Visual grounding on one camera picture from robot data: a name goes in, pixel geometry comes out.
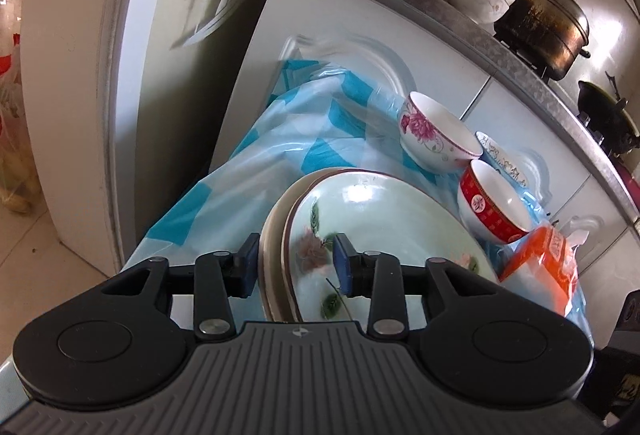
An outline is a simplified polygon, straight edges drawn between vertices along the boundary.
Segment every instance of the ribbed gray panel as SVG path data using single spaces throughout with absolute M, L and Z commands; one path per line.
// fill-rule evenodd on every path
M 395 343 L 354 323 L 247 323 L 240 336 L 199 346 L 157 395 L 118 410 L 75 413 L 36 402 L 2 426 L 15 435 L 363 434 L 595 435 L 567 401 L 526 412 L 468 405 L 430 383 Z

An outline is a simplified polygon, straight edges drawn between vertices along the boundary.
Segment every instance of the tile floor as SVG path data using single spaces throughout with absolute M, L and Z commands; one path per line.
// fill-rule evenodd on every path
M 44 201 L 30 216 L 0 205 L 0 363 L 29 321 L 103 280 L 60 243 Z

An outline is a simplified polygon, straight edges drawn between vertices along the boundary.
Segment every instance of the stack of plates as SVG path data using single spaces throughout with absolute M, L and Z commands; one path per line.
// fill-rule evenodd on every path
M 327 168 L 295 182 L 262 228 L 258 267 L 268 320 L 366 326 L 370 300 L 338 291 L 335 233 L 345 233 L 358 252 L 389 253 L 404 265 L 470 258 L 478 274 L 497 282 L 476 240 L 429 195 L 382 173 Z M 425 326 L 420 296 L 407 296 L 407 311 L 412 329 Z

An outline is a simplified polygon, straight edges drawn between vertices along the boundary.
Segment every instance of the cabinet door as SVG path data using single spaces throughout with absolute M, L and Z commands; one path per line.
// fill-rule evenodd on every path
M 577 229 L 589 231 L 586 243 L 575 253 L 580 273 L 598 259 L 626 227 L 615 204 L 593 177 L 587 179 L 553 220 L 558 221 L 556 227 L 565 236 Z
M 531 192 L 551 215 L 589 177 L 562 140 L 495 79 L 481 92 L 465 124 L 491 136 L 514 156 Z
M 418 90 L 462 116 L 489 75 L 372 0 L 267 0 L 231 95 L 212 168 L 264 110 L 282 60 L 334 62 L 400 94 Z
M 596 347 L 603 348 L 616 327 L 626 295 L 640 289 L 640 242 L 635 233 L 627 229 L 580 275 L 580 284 Z

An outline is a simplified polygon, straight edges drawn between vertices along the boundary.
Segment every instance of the kitchen counter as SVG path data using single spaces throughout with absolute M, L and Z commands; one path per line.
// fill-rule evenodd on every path
M 529 67 L 491 34 L 444 0 L 375 0 L 424 28 L 497 79 L 555 132 L 598 180 L 636 234 L 638 208 L 617 171 L 590 133 Z

